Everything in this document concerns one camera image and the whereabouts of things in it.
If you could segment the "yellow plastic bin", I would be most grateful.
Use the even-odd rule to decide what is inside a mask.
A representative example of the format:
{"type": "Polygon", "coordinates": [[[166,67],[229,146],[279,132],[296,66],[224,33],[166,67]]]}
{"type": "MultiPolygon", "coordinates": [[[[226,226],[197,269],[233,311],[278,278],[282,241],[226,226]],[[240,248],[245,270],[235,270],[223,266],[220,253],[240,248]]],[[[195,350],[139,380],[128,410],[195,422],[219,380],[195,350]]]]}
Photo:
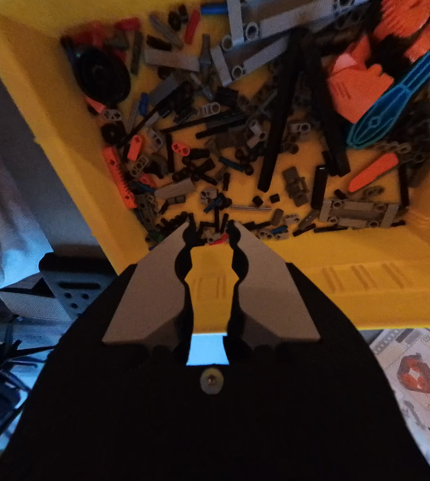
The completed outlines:
{"type": "MultiPolygon", "coordinates": [[[[164,18],[176,1],[0,1],[0,78],[117,273],[148,253],[145,230],[122,202],[102,157],[102,140],[59,38],[90,21],[164,18]]],[[[281,172],[295,165],[312,183],[322,162],[317,136],[282,155],[269,195],[282,196],[281,172]]],[[[267,243],[338,305],[359,329],[430,327],[430,171],[411,192],[405,226],[314,233],[267,243]]],[[[228,321],[228,244],[191,251],[197,332],[228,321]]]]}

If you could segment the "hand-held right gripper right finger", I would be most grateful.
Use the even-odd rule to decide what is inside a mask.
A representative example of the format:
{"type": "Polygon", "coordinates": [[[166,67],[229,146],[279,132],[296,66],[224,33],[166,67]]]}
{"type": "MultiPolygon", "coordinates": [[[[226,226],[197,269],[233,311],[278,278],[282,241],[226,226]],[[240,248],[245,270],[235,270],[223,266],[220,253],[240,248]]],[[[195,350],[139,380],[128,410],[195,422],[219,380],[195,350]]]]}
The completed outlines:
{"type": "Polygon", "coordinates": [[[229,221],[228,234],[238,278],[225,335],[228,361],[242,362],[260,346],[320,341],[285,260],[237,221],[229,221]]]}

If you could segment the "large black toy tyre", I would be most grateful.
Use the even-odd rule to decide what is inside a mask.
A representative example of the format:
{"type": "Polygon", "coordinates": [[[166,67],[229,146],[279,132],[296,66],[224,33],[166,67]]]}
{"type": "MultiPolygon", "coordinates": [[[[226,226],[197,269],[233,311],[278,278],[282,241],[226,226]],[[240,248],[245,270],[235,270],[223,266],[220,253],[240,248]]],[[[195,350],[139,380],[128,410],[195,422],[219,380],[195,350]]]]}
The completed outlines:
{"type": "Polygon", "coordinates": [[[130,74],[117,56],[89,46],[74,51],[71,65],[80,89],[92,100],[112,105],[128,97],[130,74]]]}

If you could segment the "black long toy beam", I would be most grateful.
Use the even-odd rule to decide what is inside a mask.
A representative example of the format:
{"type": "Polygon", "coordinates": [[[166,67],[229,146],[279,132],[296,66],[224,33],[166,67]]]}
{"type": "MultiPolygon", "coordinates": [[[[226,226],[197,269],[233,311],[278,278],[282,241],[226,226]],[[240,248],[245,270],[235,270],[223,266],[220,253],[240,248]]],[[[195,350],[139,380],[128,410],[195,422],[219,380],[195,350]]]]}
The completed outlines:
{"type": "Polygon", "coordinates": [[[267,193],[270,189],[275,171],[280,145],[292,106],[297,79],[303,67],[302,40],[306,34],[304,28],[295,28],[289,36],[289,43],[284,54],[278,76],[278,90],[274,99],[274,111],[266,144],[257,189],[267,193]]]}

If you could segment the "orange pointed toy panel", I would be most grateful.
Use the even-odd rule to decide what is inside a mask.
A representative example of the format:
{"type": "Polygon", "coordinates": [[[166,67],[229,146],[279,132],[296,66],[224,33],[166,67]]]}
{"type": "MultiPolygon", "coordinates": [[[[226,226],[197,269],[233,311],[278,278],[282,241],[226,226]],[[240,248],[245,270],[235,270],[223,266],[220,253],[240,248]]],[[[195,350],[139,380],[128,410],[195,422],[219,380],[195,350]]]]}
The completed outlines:
{"type": "Polygon", "coordinates": [[[389,171],[398,167],[398,165],[399,158],[395,153],[385,153],[381,155],[350,181],[348,192],[355,193],[363,189],[378,178],[387,174],[389,171]]]}

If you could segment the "grey short toy panel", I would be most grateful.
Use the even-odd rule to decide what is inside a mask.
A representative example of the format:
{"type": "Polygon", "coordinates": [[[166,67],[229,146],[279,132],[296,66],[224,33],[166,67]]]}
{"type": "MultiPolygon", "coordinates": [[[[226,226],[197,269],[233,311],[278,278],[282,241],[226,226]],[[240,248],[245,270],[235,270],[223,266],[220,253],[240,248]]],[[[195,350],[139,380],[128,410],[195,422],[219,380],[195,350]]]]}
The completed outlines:
{"type": "Polygon", "coordinates": [[[380,201],[324,200],[318,220],[349,229],[389,228],[398,211],[398,204],[380,201]]]}

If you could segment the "open instruction booklet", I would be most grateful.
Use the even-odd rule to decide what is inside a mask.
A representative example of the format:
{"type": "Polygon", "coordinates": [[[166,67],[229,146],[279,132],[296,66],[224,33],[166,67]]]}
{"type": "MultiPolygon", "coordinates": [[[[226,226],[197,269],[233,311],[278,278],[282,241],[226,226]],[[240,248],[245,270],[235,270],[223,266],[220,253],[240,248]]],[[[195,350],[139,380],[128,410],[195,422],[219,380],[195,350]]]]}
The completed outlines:
{"type": "Polygon", "coordinates": [[[369,347],[430,465],[430,328],[384,329],[369,347]]]}

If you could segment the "pile of small toy parts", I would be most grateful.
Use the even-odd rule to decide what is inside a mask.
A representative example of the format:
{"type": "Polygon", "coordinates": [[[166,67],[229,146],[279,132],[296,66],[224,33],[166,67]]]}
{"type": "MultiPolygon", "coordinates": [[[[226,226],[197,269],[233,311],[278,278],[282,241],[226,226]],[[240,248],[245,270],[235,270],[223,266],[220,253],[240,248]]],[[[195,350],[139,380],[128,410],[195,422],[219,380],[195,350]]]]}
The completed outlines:
{"type": "MultiPolygon", "coordinates": [[[[380,64],[394,79],[391,89],[430,50],[430,17],[413,35],[398,37],[382,24],[382,1],[357,1],[355,8],[318,32],[300,27],[306,30],[303,67],[277,163],[282,155],[298,154],[315,136],[322,162],[316,165],[311,184],[295,165],[282,170],[281,197],[269,195],[272,183],[267,193],[257,185],[278,76],[295,28],[260,39],[258,25],[242,20],[242,2],[205,3],[191,12],[180,4],[168,13],[168,24],[151,13],[150,24],[164,39],[144,35],[136,17],[112,26],[92,22],[60,39],[71,68],[75,50],[94,46],[117,56],[129,71],[131,90],[124,101],[104,105],[86,95],[85,100],[99,131],[105,123],[122,122],[125,127],[124,140],[113,146],[137,203],[128,210],[145,230],[148,249],[185,221],[195,224],[193,213],[179,212],[170,220],[164,214],[184,205],[196,192],[197,182],[206,183],[198,190],[200,215],[213,216],[200,221],[197,245],[228,241],[228,209],[271,214],[269,221],[243,224],[260,239],[363,230],[320,222],[324,200],[398,204],[390,227],[405,226],[411,190],[430,169],[430,78],[388,134],[355,150],[346,144],[354,124],[333,106],[328,67],[352,42],[367,35],[372,53],[366,66],[380,64]],[[350,181],[385,153],[398,156],[398,167],[349,193],[350,181]]],[[[103,147],[111,146],[103,142],[103,147]]]]}

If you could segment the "grey long toy panel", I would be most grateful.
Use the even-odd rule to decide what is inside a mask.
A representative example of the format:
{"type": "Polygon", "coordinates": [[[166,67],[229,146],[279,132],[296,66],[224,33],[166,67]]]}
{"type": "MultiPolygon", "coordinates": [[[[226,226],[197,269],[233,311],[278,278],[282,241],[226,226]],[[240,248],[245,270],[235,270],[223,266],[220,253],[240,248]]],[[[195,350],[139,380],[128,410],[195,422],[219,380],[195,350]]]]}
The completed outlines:
{"type": "Polygon", "coordinates": [[[242,20],[258,25],[260,39],[296,27],[318,32],[357,6],[357,1],[244,1],[242,20]]]}

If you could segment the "black toy wheel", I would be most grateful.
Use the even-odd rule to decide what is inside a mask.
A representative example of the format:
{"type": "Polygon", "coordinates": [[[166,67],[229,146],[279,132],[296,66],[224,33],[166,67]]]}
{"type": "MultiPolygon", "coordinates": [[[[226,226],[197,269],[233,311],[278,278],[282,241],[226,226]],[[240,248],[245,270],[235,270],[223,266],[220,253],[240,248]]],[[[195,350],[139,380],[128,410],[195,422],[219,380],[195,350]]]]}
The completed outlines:
{"type": "Polygon", "coordinates": [[[126,136],[126,130],[122,122],[105,123],[100,127],[102,138],[108,145],[117,145],[126,136]]]}

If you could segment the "black office chair base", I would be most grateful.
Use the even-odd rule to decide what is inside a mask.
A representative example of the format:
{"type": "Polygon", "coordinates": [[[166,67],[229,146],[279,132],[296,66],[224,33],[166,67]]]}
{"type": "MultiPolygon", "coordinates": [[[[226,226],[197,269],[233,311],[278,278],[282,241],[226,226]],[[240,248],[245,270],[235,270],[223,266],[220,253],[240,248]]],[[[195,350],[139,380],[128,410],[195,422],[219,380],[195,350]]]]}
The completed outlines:
{"type": "Polygon", "coordinates": [[[0,373],[8,372],[14,365],[37,365],[44,363],[38,359],[37,354],[52,351],[54,345],[45,345],[32,348],[20,348],[21,340],[14,340],[14,325],[23,320],[20,316],[12,316],[7,322],[3,341],[0,342],[0,373]]]}

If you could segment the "orange toothed toy rack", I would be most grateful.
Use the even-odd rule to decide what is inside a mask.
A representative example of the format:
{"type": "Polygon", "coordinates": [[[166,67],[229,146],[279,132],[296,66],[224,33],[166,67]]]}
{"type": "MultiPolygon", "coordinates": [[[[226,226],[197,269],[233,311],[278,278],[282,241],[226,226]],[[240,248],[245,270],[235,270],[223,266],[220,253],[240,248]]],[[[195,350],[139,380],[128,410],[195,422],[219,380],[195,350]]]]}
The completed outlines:
{"type": "Polygon", "coordinates": [[[106,146],[102,148],[101,153],[125,207],[128,209],[137,208],[135,196],[127,183],[125,170],[120,161],[117,149],[114,146],[106,146]]]}

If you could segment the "orange curved toy panel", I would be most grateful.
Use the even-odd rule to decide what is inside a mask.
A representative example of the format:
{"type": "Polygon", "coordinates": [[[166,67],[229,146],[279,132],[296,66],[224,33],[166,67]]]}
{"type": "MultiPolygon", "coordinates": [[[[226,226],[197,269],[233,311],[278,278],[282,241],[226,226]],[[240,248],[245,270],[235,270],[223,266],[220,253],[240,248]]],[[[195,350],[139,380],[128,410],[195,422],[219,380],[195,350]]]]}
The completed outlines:
{"type": "Polygon", "coordinates": [[[366,66],[371,53],[369,38],[363,35],[328,67],[327,83],[334,109],[352,124],[365,115],[394,81],[380,64],[366,66]]]}

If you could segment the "blue toy tool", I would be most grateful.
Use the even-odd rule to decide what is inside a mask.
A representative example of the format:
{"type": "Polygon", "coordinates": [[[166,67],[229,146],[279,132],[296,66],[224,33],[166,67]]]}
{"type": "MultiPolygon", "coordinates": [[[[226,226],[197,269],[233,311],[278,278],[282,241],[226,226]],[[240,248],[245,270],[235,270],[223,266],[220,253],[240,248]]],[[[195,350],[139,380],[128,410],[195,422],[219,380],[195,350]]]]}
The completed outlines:
{"type": "Polygon", "coordinates": [[[360,150],[381,140],[398,122],[411,98],[429,78],[430,50],[352,126],[346,139],[347,146],[360,150]]]}

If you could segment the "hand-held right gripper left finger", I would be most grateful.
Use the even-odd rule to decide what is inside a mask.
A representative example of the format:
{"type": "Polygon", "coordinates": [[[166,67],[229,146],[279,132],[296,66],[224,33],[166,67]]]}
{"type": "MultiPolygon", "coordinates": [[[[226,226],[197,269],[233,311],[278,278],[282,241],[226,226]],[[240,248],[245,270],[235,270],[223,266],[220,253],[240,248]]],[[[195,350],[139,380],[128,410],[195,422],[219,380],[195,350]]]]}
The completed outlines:
{"type": "Polygon", "coordinates": [[[194,311],[186,277],[192,269],[195,224],[184,222],[143,257],[102,339],[105,345],[162,346],[188,361],[194,311]]]}

